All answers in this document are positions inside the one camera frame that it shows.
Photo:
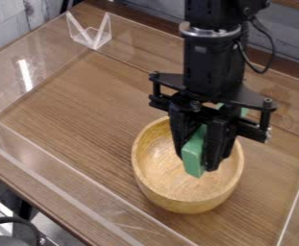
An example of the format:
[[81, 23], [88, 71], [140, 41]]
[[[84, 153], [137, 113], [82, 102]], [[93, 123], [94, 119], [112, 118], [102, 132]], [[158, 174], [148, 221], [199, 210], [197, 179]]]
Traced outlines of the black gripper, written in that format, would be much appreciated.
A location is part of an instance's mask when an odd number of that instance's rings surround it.
[[244, 72], [252, 67], [247, 22], [212, 28], [184, 22], [180, 33], [183, 72], [149, 74], [149, 105], [168, 112], [176, 150], [204, 123], [204, 168], [212, 172], [229, 157], [239, 135], [267, 140], [276, 103], [244, 85]]

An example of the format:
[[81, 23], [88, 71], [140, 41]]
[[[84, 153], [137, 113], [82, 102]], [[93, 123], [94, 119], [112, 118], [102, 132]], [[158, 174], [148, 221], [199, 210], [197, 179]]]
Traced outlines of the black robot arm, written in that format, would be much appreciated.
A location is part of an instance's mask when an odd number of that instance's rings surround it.
[[248, 26], [267, 30], [255, 15], [268, 0], [185, 0], [183, 72], [153, 72], [149, 105], [168, 112], [176, 155], [187, 174], [217, 170], [239, 136], [269, 137], [272, 99], [244, 85]]

